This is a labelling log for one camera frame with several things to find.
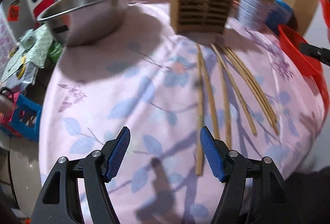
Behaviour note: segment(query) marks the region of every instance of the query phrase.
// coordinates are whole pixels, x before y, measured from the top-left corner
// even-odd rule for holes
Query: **blue container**
[[[276,35],[279,34],[278,25],[287,25],[293,14],[293,9],[282,0],[274,0],[274,6],[266,20],[266,26]]]

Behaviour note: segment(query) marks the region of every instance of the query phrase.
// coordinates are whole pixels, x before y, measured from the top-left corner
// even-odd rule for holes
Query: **green cloth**
[[[52,45],[53,37],[46,25],[42,25],[34,31],[36,35],[36,43],[33,47],[25,52],[23,47],[19,47],[18,51],[8,61],[6,68],[2,74],[1,83],[13,75],[22,64],[22,56],[26,56],[24,64],[32,62],[39,68],[45,67],[45,61],[49,47]]]

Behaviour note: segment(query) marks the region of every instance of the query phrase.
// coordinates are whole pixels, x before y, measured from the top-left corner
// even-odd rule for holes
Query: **tablecloth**
[[[175,35],[168,15],[167,3],[137,2],[128,7],[123,26],[115,33],[90,46],[66,48],[43,105],[42,182],[60,156],[84,158],[115,138],[123,126],[131,130],[123,164],[107,184],[121,223],[209,223],[215,212],[224,184],[213,176],[207,161],[203,176],[195,175],[199,134],[196,42],[202,45],[211,78],[222,139],[223,96],[210,42],[231,47],[238,54],[278,116],[277,137],[248,86],[227,62],[258,131],[254,137],[227,83],[232,145],[243,156],[259,160],[270,156],[287,178],[310,149],[324,120],[317,87],[302,77],[268,29],[249,31],[229,18],[222,35]],[[209,104],[205,124],[212,131]],[[247,181],[244,205],[250,186]],[[79,192],[85,223],[91,223],[81,180]]]

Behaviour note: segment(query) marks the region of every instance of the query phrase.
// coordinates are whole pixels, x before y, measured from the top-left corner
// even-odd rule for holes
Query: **black handle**
[[[2,87],[1,89],[0,89],[0,94],[3,94],[3,91],[7,91],[7,92],[9,92],[10,94],[11,94],[11,98],[10,97],[8,97],[8,96],[6,96],[7,98],[9,98],[10,100],[14,100],[14,94],[13,94],[13,92],[9,89],[9,88],[7,88],[7,87]]]

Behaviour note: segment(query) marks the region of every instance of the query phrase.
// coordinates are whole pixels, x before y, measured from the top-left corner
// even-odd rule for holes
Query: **utensil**
[[[123,22],[128,0],[60,0],[37,20],[66,46],[90,44],[114,32]]]
[[[5,94],[4,91],[7,91],[12,96],[11,98]],[[0,89],[0,112],[4,114],[5,117],[11,117],[14,111],[14,94],[12,91],[7,88],[3,87]]]

